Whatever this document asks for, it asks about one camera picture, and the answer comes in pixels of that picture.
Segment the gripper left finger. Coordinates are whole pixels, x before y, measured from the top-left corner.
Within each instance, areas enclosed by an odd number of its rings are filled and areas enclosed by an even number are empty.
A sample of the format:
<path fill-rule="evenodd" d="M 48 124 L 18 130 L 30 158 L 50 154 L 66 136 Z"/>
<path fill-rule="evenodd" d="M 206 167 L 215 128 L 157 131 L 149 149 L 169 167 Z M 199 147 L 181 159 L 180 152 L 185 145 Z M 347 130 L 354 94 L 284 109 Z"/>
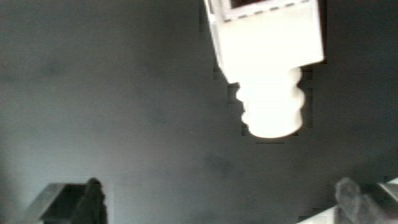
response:
<path fill-rule="evenodd" d="M 23 224 L 109 224 L 101 182 L 52 183 L 23 215 Z"/>

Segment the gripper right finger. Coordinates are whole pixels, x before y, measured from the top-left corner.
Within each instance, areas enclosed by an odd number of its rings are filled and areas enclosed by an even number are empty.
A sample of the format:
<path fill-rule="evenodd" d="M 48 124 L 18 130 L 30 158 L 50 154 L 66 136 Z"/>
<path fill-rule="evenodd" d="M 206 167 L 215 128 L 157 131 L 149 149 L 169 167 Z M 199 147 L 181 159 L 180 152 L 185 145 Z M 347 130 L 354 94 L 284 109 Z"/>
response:
<path fill-rule="evenodd" d="M 350 178 L 336 183 L 334 224 L 398 224 L 398 184 L 359 186 Z"/>

